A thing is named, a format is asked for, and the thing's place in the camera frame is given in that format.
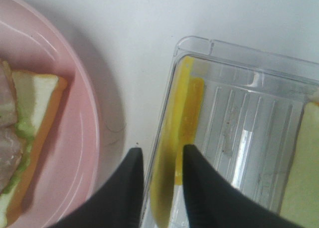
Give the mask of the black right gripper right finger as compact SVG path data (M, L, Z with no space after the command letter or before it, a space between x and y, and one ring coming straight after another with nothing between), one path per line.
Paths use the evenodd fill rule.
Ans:
M233 188L193 144L183 148L183 194L191 228L296 228Z

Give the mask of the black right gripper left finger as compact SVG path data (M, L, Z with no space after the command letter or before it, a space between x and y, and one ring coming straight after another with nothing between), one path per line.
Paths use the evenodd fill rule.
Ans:
M141 148L131 148L108 181L52 228L138 228L144 197Z

